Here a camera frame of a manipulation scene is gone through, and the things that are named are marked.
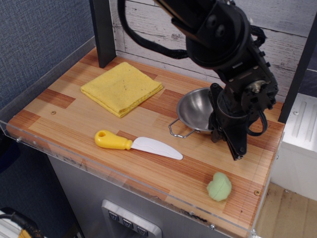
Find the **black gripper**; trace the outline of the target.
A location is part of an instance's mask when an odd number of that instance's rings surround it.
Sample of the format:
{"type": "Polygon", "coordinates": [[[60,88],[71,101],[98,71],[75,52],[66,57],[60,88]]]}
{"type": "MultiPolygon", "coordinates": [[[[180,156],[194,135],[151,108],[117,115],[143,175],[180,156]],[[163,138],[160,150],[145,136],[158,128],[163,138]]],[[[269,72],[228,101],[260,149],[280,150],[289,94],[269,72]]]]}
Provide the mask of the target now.
{"type": "Polygon", "coordinates": [[[213,108],[209,118],[212,142],[225,141],[233,160],[242,159],[247,152],[247,115],[230,104],[225,90],[217,83],[210,86],[209,100],[213,108]]]}

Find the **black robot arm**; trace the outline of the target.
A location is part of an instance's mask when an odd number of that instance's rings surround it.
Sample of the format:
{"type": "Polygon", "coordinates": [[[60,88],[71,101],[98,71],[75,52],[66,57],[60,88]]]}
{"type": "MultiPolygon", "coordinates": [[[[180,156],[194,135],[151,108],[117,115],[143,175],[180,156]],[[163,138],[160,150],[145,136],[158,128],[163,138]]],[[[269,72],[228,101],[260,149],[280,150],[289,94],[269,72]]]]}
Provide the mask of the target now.
{"type": "Polygon", "coordinates": [[[209,118],[212,141],[225,140],[234,160],[247,152],[247,137],[259,136],[250,129],[272,109],[278,92],[277,81],[260,50],[265,37],[232,1],[160,0],[171,15],[172,24],[186,37],[189,58],[212,69],[225,87],[210,86],[213,111],[209,118]]]}

